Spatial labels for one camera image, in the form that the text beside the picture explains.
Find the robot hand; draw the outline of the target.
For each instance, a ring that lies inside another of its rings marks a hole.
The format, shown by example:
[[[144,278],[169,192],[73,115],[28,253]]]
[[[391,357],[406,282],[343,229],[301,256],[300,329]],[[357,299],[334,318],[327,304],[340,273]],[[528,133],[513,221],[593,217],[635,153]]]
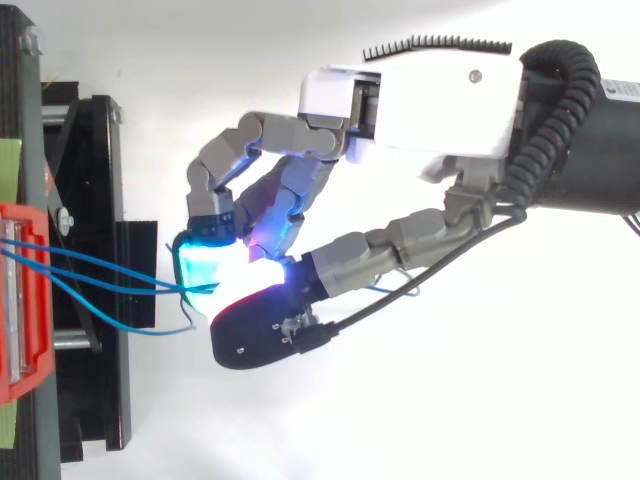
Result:
[[[257,369],[324,346],[521,223],[495,191],[523,72],[504,50],[408,46],[312,71],[295,115],[251,111],[210,140],[187,168],[188,224],[173,248],[215,361]],[[289,258],[338,162],[366,157],[454,185],[439,208]]]

